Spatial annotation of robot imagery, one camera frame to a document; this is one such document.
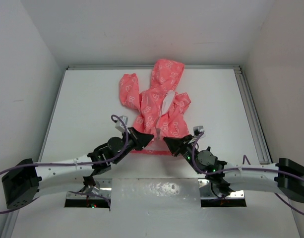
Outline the pink patterned hooded jacket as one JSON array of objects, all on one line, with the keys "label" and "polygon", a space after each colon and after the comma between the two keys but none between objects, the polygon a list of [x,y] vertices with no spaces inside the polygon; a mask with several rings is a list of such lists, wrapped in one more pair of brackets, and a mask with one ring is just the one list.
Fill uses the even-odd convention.
[{"label": "pink patterned hooded jacket", "polygon": [[[159,59],[154,64],[150,77],[150,87],[139,90],[139,80],[135,73],[124,74],[119,82],[120,102],[129,109],[138,111],[133,127],[142,133],[153,134],[149,145],[141,154],[169,155],[163,138],[181,138],[189,135],[184,114],[191,100],[188,93],[178,93],[176,88],[181,80],[184,64]],[[160,128],[160,139],[156,138],[156,128]]]}]

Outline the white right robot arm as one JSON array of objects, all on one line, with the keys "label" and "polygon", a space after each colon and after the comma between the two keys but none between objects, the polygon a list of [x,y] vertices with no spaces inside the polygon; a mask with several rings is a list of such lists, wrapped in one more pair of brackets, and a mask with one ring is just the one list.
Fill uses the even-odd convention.
[{"label": "white right robot arm", "polygon": [[210,147],[198,151],[198,138],[165,137],[173,156],[181,155],[198,173],[214,184],[225,196],[239,190],[282,194],[292,201],[304,203],[304,166],[287,158],[267,165],[232,165],[213,155]]}]

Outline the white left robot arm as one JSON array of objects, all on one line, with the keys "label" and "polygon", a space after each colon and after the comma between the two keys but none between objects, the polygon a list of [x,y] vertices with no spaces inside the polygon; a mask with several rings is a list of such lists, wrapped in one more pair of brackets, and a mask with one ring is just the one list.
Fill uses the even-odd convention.
[{"label": "white left robot arm", "polygon": [[131,151],[143,150],[152,134],[129,127],[122,137],[112,137],[86,155],[56,163],[34,163],[22,160],[3,172],[1,178],[6,207],[14,211],[37,198],[60,192],[82,193],[96,185],[94,176],[101,175]]}]

